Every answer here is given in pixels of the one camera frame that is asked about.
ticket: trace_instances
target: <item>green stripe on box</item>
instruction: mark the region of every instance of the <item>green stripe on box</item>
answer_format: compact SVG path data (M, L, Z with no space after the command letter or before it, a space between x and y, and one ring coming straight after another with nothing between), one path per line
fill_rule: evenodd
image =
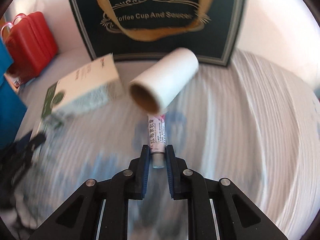
M51 114L51 102L52 102L52 99L54 97L54 94L56 92L56 87L57 87L57 83L56 82L55 84L53 84L51 87L48 88L47 90L47 94L45 96L45 99L44 99L44 105L43 105L43 109L42 109L42 115L41 115L41 118L44 119L45 117L47 117L48 115Z

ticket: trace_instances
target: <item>white wall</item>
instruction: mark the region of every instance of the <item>white wall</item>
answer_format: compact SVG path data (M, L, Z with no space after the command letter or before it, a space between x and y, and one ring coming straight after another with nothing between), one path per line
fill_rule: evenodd
M14 0L6 16L34 10L43 12L61 53L84 46L68 0ZM237 46L320 86L320 28L302 0L247 0Z

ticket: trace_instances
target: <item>bag handle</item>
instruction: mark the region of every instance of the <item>bag handle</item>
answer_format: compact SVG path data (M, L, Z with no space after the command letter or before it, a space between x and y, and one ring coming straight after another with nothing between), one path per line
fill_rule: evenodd
M113 21L115 25L129 38L136 41L156 41L161 38L186 33L190 31L198 31L203 28L203 23L201 22L201 18L205 16L205 14L210 9L213 0L198 0L199 8L197 11L197 18L188 24L185 27L161 27L156 29L125 29L123 28L112 9L111 3L109 0L97 0L100 8L105 12L105 14Z
M15 22L16 19L22 19L22 18L24 18L24 17L26 17L26 15L25 15L24 13L19 13L19 14L13 19L12 24L14 25L14 22Z
M6 27L8 27L9 29L11 29L11 28L13 27L12 22L7 22L7 23L5 23L5 25L2 26L1 32L0 32L0 37L1 37L1 40L2 40L2 41L3 41L3 31L4 31L4 29L5 29Z

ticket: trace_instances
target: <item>red handle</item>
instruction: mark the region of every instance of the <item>red handle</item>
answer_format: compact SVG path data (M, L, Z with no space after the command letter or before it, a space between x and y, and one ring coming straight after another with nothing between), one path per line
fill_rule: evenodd
M9 29L11 29L13 27L13 24L12 22L7 22L5 23L5 25L2 26L1 28L1 32L0 32L0 37L1 37L1 40L3 41L3 31L6 27L9 27Z
M19 13L14 19L13 19L13 21L12 21L12 24L14 25L14 22L15 22L15 20L16 19L22 19L22 18L24 18L24 17L26 17L26 15L24 14L24 13Z

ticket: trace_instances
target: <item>tube opening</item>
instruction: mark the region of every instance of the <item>tube opening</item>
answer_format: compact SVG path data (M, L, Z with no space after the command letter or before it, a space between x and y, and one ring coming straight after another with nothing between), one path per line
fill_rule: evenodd
M129 88L132 99L142 109L151 114L156 114L160 111L160 107L151 93L143 86L133 84Z

